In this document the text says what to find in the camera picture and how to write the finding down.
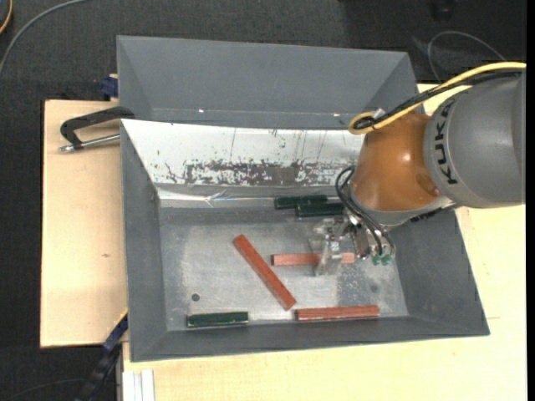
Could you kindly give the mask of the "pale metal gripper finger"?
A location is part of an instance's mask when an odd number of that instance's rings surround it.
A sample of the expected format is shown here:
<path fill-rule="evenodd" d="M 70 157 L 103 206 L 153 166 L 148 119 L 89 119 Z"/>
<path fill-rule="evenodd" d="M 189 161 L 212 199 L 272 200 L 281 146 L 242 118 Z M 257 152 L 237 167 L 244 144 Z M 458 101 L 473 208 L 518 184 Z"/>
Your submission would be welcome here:
<path fill-rule="evenodd" d="M 325 218 L 317 223 L 308 239 L 311 251 L 321 252 L 324 246 L 328 246 L 333 242 L 340 242 L 340 227 L 341 222 L 336 218 Z"/>
<path fill-rule="evenodd" d="M 323 240 L 320 245 L 318 263 L 314 269 L 316 277 L 335 274 L 343 258 L 338 241 Z"/>

